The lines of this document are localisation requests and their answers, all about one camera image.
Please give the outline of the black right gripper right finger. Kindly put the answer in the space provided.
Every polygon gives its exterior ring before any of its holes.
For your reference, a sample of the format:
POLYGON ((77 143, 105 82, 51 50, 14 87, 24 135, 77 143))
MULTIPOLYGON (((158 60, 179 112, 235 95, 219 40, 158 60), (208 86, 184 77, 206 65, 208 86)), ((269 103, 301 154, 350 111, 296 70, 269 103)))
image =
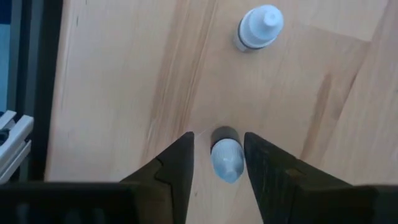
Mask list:
POLYGON ((349 186, 252 132, 244 134, 244 155, 264 224, 289 223, 298 187, 323 190, 349 186))

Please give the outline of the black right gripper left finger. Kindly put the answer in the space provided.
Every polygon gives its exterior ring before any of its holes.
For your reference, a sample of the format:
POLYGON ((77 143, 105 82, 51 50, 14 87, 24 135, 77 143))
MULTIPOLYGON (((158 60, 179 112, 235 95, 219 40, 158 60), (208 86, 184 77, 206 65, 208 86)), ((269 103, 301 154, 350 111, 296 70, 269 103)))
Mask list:
POLYGON ((125 177, 134 184, 136 224, 185 224, 192 188, 194 134, 187 132, 125 177))

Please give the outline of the black metal table frame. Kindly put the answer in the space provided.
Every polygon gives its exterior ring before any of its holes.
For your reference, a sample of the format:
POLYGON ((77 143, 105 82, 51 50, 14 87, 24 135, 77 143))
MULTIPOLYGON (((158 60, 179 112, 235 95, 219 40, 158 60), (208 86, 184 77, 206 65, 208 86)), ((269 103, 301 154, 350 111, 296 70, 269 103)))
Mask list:
POLYGON ((34 118, 29 179, 44 180, 63 0, 21 0, 17 109, 34 118))

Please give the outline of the aluminium frame rail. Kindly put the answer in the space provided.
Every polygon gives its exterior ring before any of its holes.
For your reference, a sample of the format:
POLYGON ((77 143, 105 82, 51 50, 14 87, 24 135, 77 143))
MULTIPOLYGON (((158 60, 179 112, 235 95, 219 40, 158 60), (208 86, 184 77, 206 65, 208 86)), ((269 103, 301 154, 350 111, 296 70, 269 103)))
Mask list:
POLYGON ((34 127, 34 118, 23 115, 17 121, 15 111, 7 110, 0 115, 0 185, 9 181, 30 153, 32 141, 27 139, 34 127))

